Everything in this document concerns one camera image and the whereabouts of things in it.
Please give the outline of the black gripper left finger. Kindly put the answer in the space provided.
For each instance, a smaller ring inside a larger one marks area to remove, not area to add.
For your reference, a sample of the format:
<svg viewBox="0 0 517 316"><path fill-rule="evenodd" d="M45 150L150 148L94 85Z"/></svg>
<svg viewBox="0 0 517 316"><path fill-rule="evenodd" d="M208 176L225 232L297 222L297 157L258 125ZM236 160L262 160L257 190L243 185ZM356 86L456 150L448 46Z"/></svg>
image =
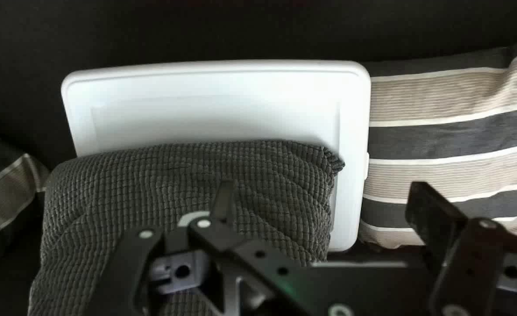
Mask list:
<svg viewBox="0 0 517 316"><path fill-rule="evenodd" d="M193 211L179 220L181 229L195 225L197 229L213 229L216 225L232 225L232 206L236 200L236 183L223 181L216 192L215 202L209 211Z"/></svg>

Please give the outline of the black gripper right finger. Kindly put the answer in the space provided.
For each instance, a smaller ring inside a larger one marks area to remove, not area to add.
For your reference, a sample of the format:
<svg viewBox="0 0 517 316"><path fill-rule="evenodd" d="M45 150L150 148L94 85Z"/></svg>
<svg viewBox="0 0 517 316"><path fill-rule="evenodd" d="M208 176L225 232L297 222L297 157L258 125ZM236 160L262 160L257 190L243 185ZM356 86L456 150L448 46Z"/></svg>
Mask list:
<svg viewBox="0 0 517 316"><path fill-rule="evenodd" d="M434 257L446 257L472 222L517 243L517 220L497 222L486 216L467 216L425 181L411 185L406 218Z"/></svg>

